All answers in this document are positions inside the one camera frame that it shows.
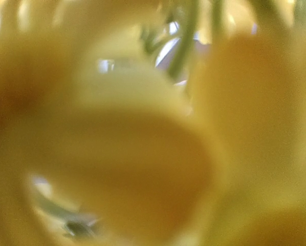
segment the flower stem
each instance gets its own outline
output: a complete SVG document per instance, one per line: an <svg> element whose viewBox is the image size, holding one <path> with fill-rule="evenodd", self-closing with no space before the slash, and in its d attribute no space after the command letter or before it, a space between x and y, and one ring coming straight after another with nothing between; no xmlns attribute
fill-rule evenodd
<svg viewBox="0 0 306 246"><path fill-rule="evenodd" d="M296 28L306 27L306 0L297 0L295 3L294 25Z"/></svg>
<svg viewBox="0 0 306 246"><path fill-rule="evenodd" d="M224 0L214 0L212 3L212 43L217 43L217 40L223 35L223 5Z"/></svg>
<svg viewBox="0 0 306 246"><path fill-rule="evenodd" d="M33 188L33 192L34 192L33 195L36 201L36 205L46 213L50 214L51 216L64 220L79 219L79 215L76 212L71 212L55 204L51 200L44 197L44 195L42 195L41 192L36 187Z"/></svg>
<svg viewBox="0 0 306 246"><path fill-rule="evenodd" d="M169 76L176 80L182 71L185 60L193 44L193 37L198 22L199 0L188 0L190 7L188 20L184 27L184 35L181 38L178 50L168 68Z"/></svg>
<svg viewBox="0 0 306 246"><path fill-rule="evenodd" d="M286 24L272 0L250 0L250 3L262 30L284 38L287 36Z"/></svg>
<svg viewBox="0 0 306 246"><path fill-rule="evenodd" d="M171 41L171 40L173 40L175 38L178 38L179 36L180 36L180 34L177 32L177 33L175 33L173 35L169 35L169 36L165 37L161 41L159 41L156 44L154 44L151 47L149 53L150 54L154 53L156 50L158 50L158 49L162 48L164 45L166 45L169 41Z"/></svg>

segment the green stem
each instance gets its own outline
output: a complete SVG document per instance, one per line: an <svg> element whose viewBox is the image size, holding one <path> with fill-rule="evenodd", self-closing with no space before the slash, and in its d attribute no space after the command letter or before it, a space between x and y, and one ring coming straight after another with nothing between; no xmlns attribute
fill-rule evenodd
<svg viewBox="0 0 306 246"><path fill-rule="evenodd" d="M146 41L149 34L149 29L147 26L142 26L142 31L140 35L140 40Z"/></svg>
<svg viewBox="0 0 306 246"><path fill-rule="evenodd" d="M144 43L144 50L146 54L150 54L150 50L151 50L152 44L156 36L157 36L156 30L149 30L145 43Z"/></svg>
<svg viewBox="0 0 306 246"><path fill-rule="evenodd" d="M153 54L156 50L162 48L163 46L165 46L167 44L167 42L179 37L180 34L177 32L173 35L169 35L167 37L165 37L164 39L162 39L161 41L157 42L156 44L154 44L148 51L149 54Z"/></svg>
<svg viewBox="0 0 306 246"><path fill-rule="evenodd" d="M186 24L186 17L183 8L178 6L174 9L174 18L181 26Z"/></svg>
<svg viewBox="0 0 306 246"><path fill-rule="evenodd" d="M249 0L252 4L259 26L277 36L287 37L287 27L272 0Z"/></svg>
<svg viewBox="0 0 306 246"><path fill-rule="evenodd" d="M166 20L167 24L170 24L171 22L174 22L174 14L172 11L169 13L168 18Z"/></svg>
<svg viewBox="0 0 306 246"><path fill-rule="evenodd" d="M174 80L178 78L192 47L193 37L198 22L199 0L188 0L188 2L190 2L190 7L188 20L184 28L184 35L168 68L168 74Z"/></svg>
<svg viewBox="0 0 306 246"><path fill-rule="evenodd" d="M79 219L79 215L76 212L71 212L55 204L51 200L47 199L44 195L42 195L36 187L34 187L33 192L36 205L48 214L63 220Z"/></svg>
<svg viewBox="0 0 306 246"><path fill-rule="evenodd" d="M306 27L306 0L297 0L294 8L294 26Z"/></svg>
<svg viewBox="0 0 306 246"><path fill-rule="evenodd" d="M223 5L224 0L214 0L212 3L212 43L216 43L217 40L223 35Z"/></svg>

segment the yellow flower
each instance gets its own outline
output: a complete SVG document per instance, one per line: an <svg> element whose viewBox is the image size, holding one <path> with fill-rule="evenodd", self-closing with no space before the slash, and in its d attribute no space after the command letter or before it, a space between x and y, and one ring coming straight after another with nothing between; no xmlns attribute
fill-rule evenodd
<svg viewBox="0 0 306 246"><path fill-rule="evenodd" d="M207 245L306 245L306 77L290 52L239 35L192 73L194 108L226 172Z"/></svg>
<svg viewBox="0 0 306 246"><path fill-rule="evenodd" d="M160 21L160 4L0 3L0 246L57 244L32 211L32 175L136 243L193 232L211 246L306 246L306 51L275 25L221 36L189 100L114 36Z"/></svg>

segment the flower petal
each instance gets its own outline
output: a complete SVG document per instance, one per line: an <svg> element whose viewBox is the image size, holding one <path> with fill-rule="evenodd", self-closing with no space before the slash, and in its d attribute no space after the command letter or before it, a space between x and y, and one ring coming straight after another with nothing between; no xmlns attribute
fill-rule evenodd
<svg viewBox="0 0 306 246"><path fill-rule="evenodd" d="M193 72L194 109L237 180L283 177L302 160L306 111L287 57L263 36L237 36L214 47Z"/></svg>
<svg viewBox="0 0 306 246"><path fill-rule="evenodd" d="M56 10L55 24L82 50L111 31L135 24L161 24L158 12L168 0L62 0Z"/></svg>
<svg viewBox="0 0 306 246"><path fill-rule="evenodd" d="M37 104L71 67L70 49L57 33L0 38L0 128Z"/></svg>
<svg viewBox="0 0 306 246"><path fill-rule="evenodd" d="M170 237L213 176L188 104L149 65L76 80L14 126L11 141L24 146L30 170L114 228Z"/></svg>
<svg viewBox="0 0 306 246"><path fill-rule="evenodd" d="M0 159L0 246L56 245L36 218L16 170Z"/></svg>
<svg viewBox="0 0 306 246"><path fill-rule="evenodd" d="M281 209L260 215L225 245L306 246L306 211Z"/></svg>

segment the curled petal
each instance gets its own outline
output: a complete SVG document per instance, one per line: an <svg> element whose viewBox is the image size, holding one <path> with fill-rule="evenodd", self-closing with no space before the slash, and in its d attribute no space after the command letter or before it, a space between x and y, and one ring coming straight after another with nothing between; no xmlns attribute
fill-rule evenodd
<svg viewBox="0 0 306 246"><path fill-rule="evenodd" d="M17 30L17 11L20 0L5 0L0 3L0 34L5 36Z"/></svg>
<svg viewBox="0 0 306 246"><path fill-rule="evenodd" d="M167 0L62 0L55 15L55 24L75 42L75 49L92 45L109 32L138 23L162 23L158 8Z"/></svg>
<svg viewBox="0 0 306 246"><path fill-rule="evenodd" d="M55 246L36 218L18 172L0 168L0 246Z"/></svg>
<svg viewBox="0 0 306 246"><path fill-rule="evenodd" d="M116 29L106 37L98 40L90 47L85 56L95 62L100 59L140 59L147 56L140 40L141 26L134 25L122 29Z"/></svg>
<svg viewBox="0 0 306 246"><path fill-rule="evenodd" d="M60 0L22 0L18 9L18 25L21 31L41 32L52 29Z"/></svg>
<svg viewBox="0 0 306 246"><path fill-rule="evenodd" d="M148 65L76 81L12 129L29 170L125 235L170 237L213 176L188 104Z"/></svg>
<svg viewBox="0 0 306 246"><path fill-rule="evenodd" d="M259 215L223 245L306 246L306 211L284 208Z"/></svg>
<svg viewBox="0 0 306 246"><path fill-rule="evenodd" d="M44 98L70 66L68 45L56 33L0 39L0 128Z"/></svg>
<svg viewBox="0 0 306 246"><path fill-rule="evenodd" d="M284 176L306 141L304 93L288 55L263 36L236 36L198 63L190 82L219 159L236 179Z"/></svg>

